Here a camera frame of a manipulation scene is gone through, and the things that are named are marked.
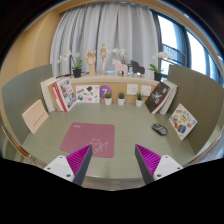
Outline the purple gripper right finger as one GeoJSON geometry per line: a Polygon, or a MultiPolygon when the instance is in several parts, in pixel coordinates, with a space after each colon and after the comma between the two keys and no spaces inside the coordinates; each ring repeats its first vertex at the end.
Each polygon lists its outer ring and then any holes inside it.
{"type": "Polygon", "coordinates": [[[182,169],[182,166],[169,155],[160,156],[138,144],[135,145],[135,156],[145,184],[182,169]]]}

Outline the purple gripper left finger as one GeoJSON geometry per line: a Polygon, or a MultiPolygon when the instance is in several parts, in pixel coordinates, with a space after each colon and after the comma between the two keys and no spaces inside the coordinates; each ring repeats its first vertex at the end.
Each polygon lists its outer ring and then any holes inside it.
{"type": "Polygon", "coordinates": [[[44,170],[81,186],[92,154],[92,146],[87,145],[68,156],[59,155],[44,170]]]}

